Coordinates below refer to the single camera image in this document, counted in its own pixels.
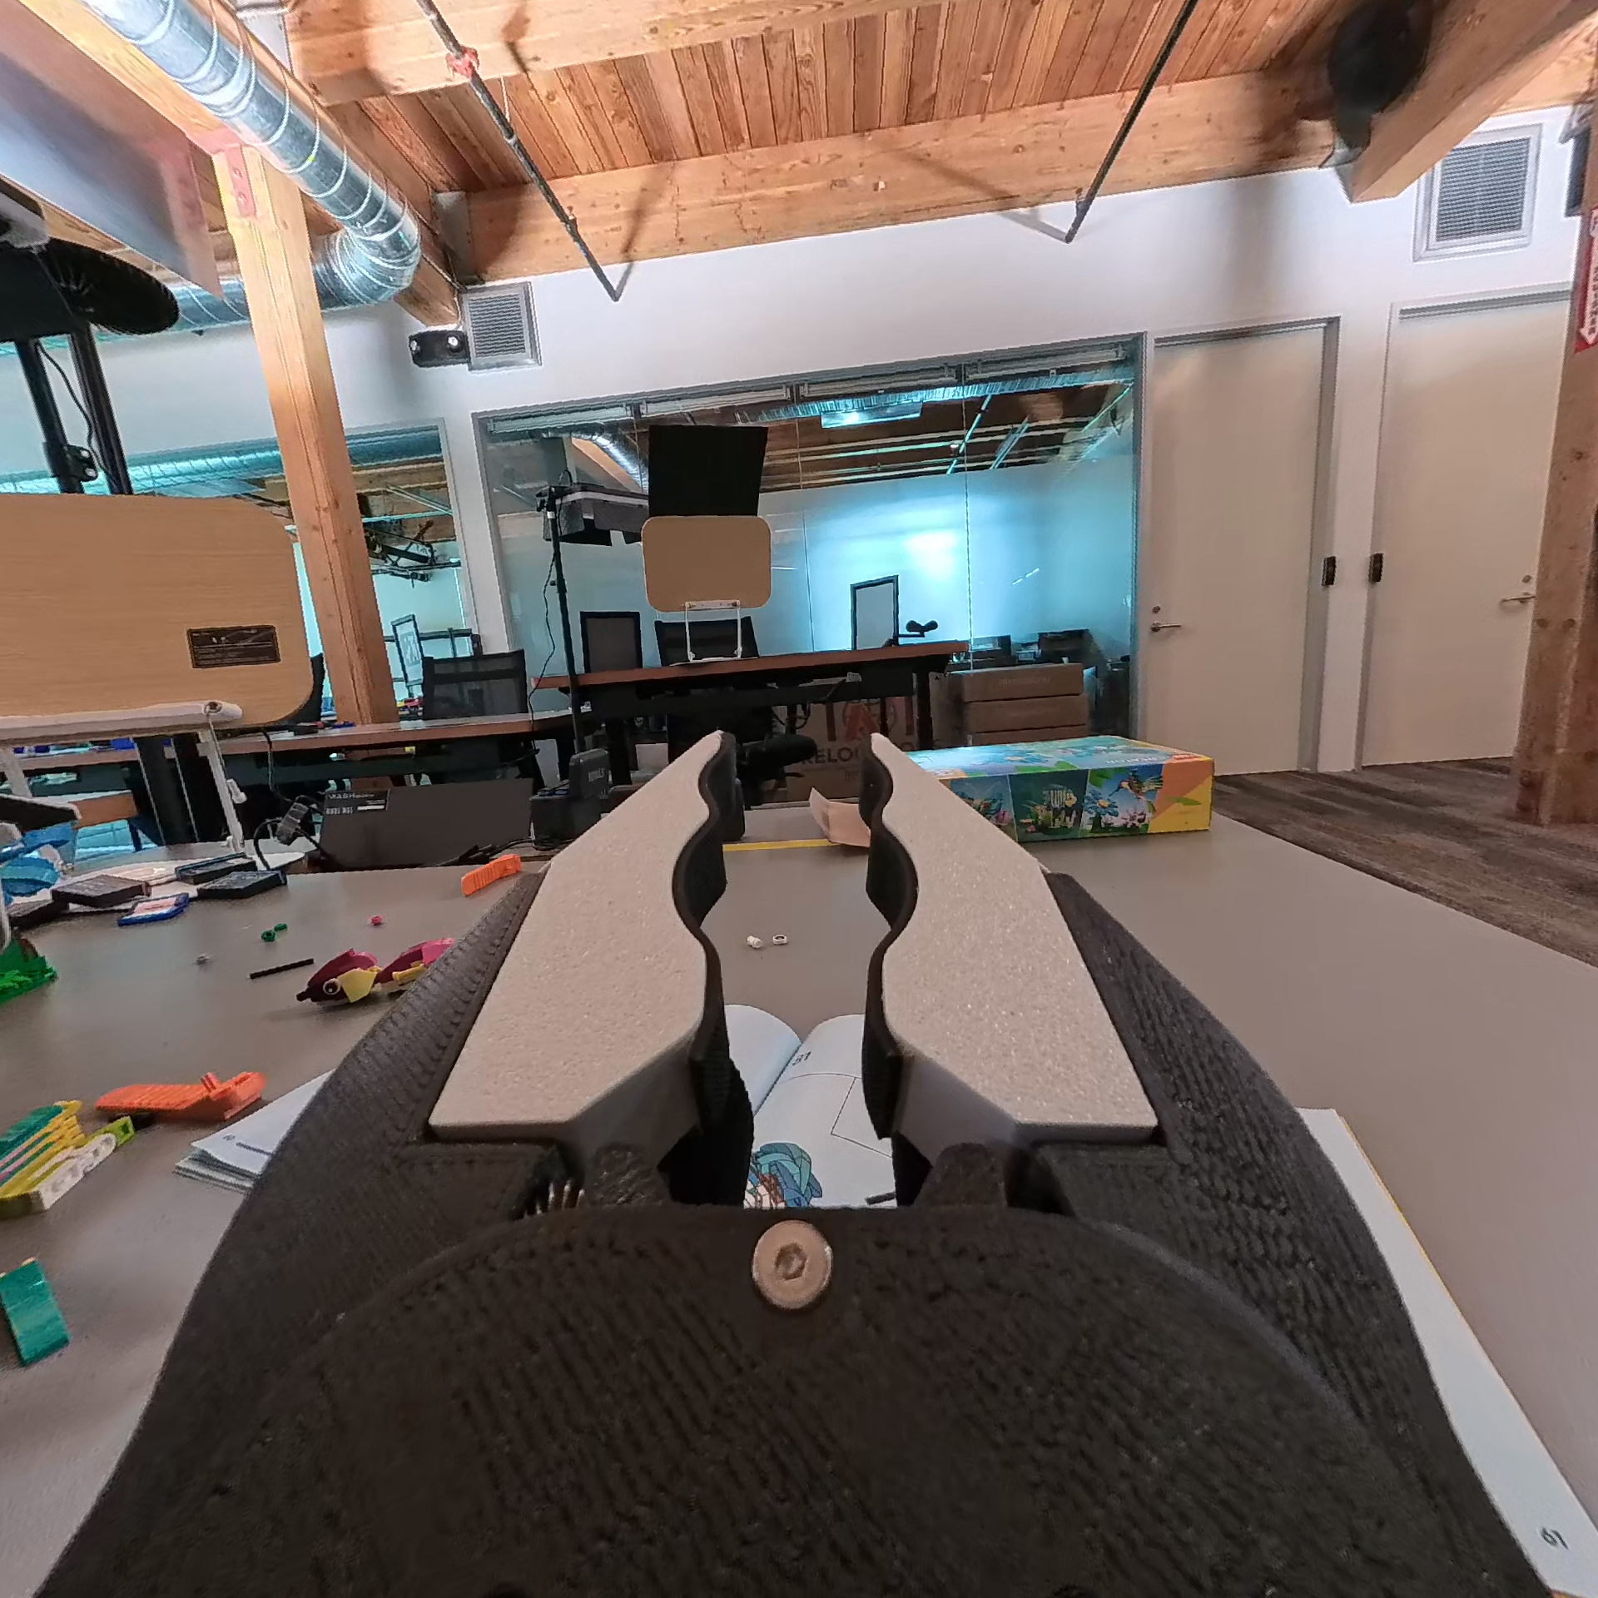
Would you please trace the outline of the open instruction booklet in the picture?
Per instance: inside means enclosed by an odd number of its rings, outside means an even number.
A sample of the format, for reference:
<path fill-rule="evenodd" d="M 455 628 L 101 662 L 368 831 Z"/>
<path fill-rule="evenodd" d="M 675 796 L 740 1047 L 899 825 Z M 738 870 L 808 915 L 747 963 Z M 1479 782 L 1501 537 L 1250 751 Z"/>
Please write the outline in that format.
<path fill-rule="evenodd" d="M 798 1035 L 765 1010 L 730 1006 L 732 1059 L 753 1107 L 747 1208 L 893 1207 L 889 1142 L 862 1094 L 860 1014 Z M 1302 1109 L 1372 1234 L 1468 1462 L 1553 1594 L 1596 1594 L 1596 1530 L 1510 1388 L 1448 1294 L 1376 1168 L 1333 1109 Z"/>

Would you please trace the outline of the black equipment case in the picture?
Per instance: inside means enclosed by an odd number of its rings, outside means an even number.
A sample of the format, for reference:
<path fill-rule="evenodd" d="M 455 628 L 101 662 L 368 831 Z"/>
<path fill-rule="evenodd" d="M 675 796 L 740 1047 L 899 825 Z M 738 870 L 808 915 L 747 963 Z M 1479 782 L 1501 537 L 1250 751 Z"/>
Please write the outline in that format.
<path fill-rule="evenodd" d="M 481 864 L 531 837 L 531 778 L 333 792 L 317 850 L 331 868 Z"/>

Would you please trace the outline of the black light flag panel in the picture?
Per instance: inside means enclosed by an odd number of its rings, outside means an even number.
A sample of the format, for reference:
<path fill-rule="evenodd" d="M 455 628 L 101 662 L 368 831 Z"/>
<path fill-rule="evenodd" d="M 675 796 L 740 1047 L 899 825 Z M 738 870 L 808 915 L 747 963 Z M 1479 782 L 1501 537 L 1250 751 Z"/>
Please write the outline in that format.
<path fill-rule="evenodd" d="M 650 518 L 755 516 L 767 436 L 765 426 L 650 426 Z"/>

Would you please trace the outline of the beige door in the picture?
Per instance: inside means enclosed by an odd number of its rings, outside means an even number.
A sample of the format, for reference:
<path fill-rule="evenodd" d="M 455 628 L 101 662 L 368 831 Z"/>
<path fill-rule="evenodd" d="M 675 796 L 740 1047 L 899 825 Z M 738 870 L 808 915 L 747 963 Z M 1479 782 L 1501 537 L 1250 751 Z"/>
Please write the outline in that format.
<path fill-rule="evenodd" d="M 1370 549 L 1364 765 L 1514 747 L 1567 313 L 1549 294 L 1397 313 Z"/>
<path fill-rule="evenodd" d="M 1325 321 L 1148 346 L 1137 726 L 1218 776 L 1304 751 L 1333 350 Z"/>

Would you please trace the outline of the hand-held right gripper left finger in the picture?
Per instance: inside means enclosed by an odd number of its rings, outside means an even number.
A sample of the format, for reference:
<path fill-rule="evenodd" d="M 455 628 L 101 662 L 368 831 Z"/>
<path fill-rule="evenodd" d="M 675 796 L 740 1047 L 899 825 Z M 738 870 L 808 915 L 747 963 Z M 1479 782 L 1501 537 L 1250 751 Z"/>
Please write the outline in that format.
<path fill-rule="evenodd" d="M 691 1205 L 742 1205 L 753 1109 L 703 922 L 742 835 L 714 732 L 545 870 L 430 1109 L 444 1140 L 555 1144 L 584 1179 L 635 1148 Z"/>

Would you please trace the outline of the plain wooden post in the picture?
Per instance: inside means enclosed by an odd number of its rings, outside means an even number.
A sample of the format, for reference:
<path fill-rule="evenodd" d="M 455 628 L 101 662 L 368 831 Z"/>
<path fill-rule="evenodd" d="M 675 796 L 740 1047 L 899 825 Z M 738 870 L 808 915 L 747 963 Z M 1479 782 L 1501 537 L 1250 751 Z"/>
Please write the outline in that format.
<path fill-rule="evenodd" d="M 214 169 L 265 372 L 333 706 L 354 724 L 387 724 L 397 720 L 389 654 L 302 196 L 282 171 L 245 146 L 218 152 Z"/>

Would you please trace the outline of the teal lego slope piece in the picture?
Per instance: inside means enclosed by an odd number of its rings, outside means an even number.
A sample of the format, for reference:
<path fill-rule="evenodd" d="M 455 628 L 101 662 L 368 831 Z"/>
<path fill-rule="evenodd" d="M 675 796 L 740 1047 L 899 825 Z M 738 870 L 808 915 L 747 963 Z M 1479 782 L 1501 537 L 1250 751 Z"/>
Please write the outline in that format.
<path fill-rule="evenodd" d="M 70 1345 L 68 1321 L 47 1271 L 35 1257 L 2 1273 L 2 1319 L 23 1368 Z"/>

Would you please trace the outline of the long wooden desk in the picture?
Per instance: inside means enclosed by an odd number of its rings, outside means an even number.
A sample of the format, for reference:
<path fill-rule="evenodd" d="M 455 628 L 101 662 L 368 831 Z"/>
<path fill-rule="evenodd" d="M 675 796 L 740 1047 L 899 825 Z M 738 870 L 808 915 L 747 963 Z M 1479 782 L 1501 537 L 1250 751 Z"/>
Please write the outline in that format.
<path fill-rule="evenodd" d="M 967 640 L 932 640 L 876 650 L 740 656 L 673 667 L 535 673 L 529 689 L 564 693 L 576 712 L 590 712 L 603 730 L 611 778 L 627 782 L 633 774 L 629 726 L 640 718 L 662 718 L 670 753 L 681 753 L 689 734 L 732 730 L 755 710 L 784 710 L 794 726 L 796 708 L 804 704 L 909 697 L 915 745 L 930 747 L 930 677 L 967 652 Z"/>

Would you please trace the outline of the silver ceiling duct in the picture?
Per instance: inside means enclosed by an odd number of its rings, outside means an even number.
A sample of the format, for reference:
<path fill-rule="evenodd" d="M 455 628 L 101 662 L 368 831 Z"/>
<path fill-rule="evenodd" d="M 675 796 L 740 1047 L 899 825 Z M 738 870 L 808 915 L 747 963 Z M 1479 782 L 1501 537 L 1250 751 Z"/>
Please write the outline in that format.
<path fill-rule="evenodd" d="M 422 264 L 413 210 L 346 146 L 309 89 L 226 4 L 86 8 L 331 216 L 335 229 L 313 255 L 317 294 L 327 307 L 374 305 L 411 288 Z"/>

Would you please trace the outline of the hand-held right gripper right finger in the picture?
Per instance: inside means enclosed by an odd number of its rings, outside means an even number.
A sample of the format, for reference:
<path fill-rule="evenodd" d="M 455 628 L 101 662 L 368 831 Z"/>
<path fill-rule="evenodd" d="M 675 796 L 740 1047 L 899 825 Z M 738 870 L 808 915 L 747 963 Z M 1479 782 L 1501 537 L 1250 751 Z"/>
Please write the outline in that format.
<path fill-rule="evenodd" d="M 868 961 L 862 1092 L 909 1207 L 950 1148 L 1006 1164 L 1148 1146 L 1156 1109 L 1045 868 L 886 736 L 862 767 Z"/>

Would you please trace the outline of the grey wall vent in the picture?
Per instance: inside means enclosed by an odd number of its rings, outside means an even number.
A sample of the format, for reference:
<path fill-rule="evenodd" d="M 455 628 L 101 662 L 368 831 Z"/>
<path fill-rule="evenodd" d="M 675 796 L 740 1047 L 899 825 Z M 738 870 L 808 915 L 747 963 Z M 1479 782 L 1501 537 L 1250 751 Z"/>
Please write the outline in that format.
<path fill-rule="evenodd" d="M 541 366 L 541 340 L 529 280 L 483 282 L 459 290 L 469 370 Z"/>
<path fill-rule="evenodd" d="M 1503 253 L 1532 239 L 1540 124 L 1477 132 L 1431 169 L 1415 202 L 1417 263 Z"/>

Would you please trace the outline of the black mesh office chair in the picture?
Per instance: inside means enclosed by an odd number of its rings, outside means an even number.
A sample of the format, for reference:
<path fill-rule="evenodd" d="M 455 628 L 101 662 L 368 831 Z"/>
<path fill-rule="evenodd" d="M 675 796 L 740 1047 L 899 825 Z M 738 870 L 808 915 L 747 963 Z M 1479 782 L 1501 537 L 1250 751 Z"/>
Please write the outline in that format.
<path fill-rule="evenodd" d="M 422 660 L 422 718 L 522 716 L 529 706 L 524 650 Z"/>

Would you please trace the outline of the black round lamp head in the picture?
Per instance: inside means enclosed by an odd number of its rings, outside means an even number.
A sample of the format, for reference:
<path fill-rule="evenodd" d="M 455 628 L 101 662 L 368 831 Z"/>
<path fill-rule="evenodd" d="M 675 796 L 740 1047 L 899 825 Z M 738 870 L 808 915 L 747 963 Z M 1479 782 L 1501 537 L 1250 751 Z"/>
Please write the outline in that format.
<path fill-rule="evenodd" d="M 171 290 L 152 274 L 66 239 L 2 245 L 2 340 L 91 331 L 163 333 L 177 325 Z"/>

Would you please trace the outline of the black battery charger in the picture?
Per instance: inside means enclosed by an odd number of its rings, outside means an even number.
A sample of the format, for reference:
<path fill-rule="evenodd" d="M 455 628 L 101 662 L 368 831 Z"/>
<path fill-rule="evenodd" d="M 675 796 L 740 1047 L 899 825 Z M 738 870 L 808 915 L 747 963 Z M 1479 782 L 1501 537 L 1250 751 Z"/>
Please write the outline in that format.
<path fill-rule="evenodd" d="M 531 796 L 531 839 L 539 848 L 572 843 L 607 813 L 609 804 L 609 751 L 603 747 L 576 751 L 568 761 L 566 778 Z"/>

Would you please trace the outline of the small wooden board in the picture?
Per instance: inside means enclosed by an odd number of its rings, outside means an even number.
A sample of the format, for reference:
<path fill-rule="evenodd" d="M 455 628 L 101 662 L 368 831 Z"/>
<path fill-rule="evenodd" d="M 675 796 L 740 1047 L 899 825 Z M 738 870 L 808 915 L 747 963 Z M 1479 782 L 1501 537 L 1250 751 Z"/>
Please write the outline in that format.
<path fill-rule="evenodd" d="M 759 514 L 656 514 L 640 549 L 652 609 L 761 609 L 771 599 L 771 527 Z"/>

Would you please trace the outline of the large wooden board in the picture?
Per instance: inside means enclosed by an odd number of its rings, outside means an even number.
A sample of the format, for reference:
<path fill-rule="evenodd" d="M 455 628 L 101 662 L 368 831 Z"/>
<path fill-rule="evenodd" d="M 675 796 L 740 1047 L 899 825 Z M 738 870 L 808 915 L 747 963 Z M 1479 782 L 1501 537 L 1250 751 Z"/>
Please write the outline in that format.
<path fill-rule="evenodd" d="M 2 710 L 216 700 L 269 726 L 313 687 L 290 531 L 235 498 L 2 494 Z"/>

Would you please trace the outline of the brown cardboard box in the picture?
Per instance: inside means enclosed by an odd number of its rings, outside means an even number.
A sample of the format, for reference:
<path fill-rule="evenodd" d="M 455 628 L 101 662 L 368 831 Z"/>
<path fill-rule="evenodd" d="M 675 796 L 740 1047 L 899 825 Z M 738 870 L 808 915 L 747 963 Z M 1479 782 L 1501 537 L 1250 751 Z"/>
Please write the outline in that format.
<path fill-rule="evenodd" d="M 981 667 L 934 673 L 936 747 L 995 747 L 1084 736 L 1092 675 L 1082 665 Z"/>

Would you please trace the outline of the white stand frame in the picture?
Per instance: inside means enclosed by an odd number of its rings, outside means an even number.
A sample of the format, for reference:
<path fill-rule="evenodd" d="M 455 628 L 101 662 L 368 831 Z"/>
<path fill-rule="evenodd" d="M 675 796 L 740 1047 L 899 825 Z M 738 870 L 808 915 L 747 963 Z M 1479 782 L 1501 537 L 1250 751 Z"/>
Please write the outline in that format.
<path fill-rule="evenodd" d="M 91 736 L 197 736 L 210 767 L 218 800 L 226 808 L 230 827 L 235 825 L 239 790 L 226 772 L 218 745 L 218 728 L 243 722 L 243 708 L 230 700 L 177 700 L 140 708 L 53 712 L 43 716 L 2 716 L 2 771 L 6 788 L 17 800 L 31 800 L 29 780 L 23 774 L 17 747 L 41 741 L 56 745 L 72 737 Z"/>

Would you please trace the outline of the thin instruction booklet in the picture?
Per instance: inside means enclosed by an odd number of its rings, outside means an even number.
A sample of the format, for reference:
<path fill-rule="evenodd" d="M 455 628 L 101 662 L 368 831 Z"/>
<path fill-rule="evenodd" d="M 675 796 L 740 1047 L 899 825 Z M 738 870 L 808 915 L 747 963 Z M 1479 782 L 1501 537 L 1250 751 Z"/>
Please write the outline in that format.
<path fill-rule="evenodd" d="M 222 1189 L 249 1191 L 331 1072 L 251 1109 L 243 1119 L 189 1144 L 173 1172 Z"/>

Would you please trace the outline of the colourful cardboard lego box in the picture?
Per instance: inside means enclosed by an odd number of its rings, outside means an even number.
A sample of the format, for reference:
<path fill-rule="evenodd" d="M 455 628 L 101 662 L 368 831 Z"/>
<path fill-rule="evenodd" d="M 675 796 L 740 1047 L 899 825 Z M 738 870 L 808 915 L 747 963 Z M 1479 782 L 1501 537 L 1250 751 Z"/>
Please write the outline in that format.
<path fill-rule="evenodd" d="M 1205 753 L 1121 736 L 911 751 L 909 759 L 1020 845 L 1209 829 Z"/>

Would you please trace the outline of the magenta yellow lego bird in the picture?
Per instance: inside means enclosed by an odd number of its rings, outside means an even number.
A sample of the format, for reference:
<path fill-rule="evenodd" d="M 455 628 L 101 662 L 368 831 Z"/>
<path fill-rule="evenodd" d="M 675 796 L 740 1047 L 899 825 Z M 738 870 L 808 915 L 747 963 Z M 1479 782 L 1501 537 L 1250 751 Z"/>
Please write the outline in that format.
<path fill-rule="evenodd" d="M 453 938 L 432 938 L 380 963 L 366 950 L 346 950 L 315 967 L 296 1000 L 311 1006 L 354 1006 L 372 994 L 397 994 L 415 985 L 452 948 Z"/>

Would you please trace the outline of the orange lego brick separator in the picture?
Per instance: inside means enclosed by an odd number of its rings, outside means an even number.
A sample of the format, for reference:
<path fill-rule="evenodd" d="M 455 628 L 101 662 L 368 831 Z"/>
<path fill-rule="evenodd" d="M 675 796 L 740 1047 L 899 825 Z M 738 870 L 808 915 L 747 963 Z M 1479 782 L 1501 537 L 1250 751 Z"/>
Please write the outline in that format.
<path fill-rule="evenodd" d="M 208 1072 L 197 1082 L 115 1088 L 93 1107 L 109 1119 L 146 1115 L 160 1121 L 220 1125 L 255 1107 L 265 1086 L 265 1076 L 255 1070 L 232 1076 Z"/>

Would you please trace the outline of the lime yellow lego assembly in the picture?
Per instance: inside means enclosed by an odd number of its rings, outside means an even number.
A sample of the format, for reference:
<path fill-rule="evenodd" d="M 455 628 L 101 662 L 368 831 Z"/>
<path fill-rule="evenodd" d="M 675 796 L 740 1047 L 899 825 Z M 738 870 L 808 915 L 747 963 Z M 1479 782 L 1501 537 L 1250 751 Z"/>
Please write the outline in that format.
<path fill-rule="evenodd" d="M 128 1115 L 86 1129 L 82 1107 L 78 1099 L 45 1103 L 2 1131 L 4 1220 L 53 1208 L 134 1136 Z"/>

